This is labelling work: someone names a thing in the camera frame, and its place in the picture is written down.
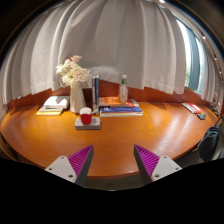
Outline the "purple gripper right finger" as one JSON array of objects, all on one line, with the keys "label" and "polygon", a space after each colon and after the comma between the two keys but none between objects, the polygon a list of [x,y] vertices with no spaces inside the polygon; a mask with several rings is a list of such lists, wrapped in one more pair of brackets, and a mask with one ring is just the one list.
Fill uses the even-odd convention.
[{"label": "purple gripper right finger", "polygon": [[181,170],[167,155],[158,156],[139,145],[134,145],[134,157],[144,185]]}]

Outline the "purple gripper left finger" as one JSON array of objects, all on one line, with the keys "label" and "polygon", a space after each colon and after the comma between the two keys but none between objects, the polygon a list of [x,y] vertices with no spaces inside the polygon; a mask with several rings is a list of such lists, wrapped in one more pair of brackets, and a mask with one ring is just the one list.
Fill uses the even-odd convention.
[{"label": "purple gripper left finger", "polygon": [[89,145],[70,156],[59,156],[46,168],[46,171],[84,186],[93,156],[94,147]]}]

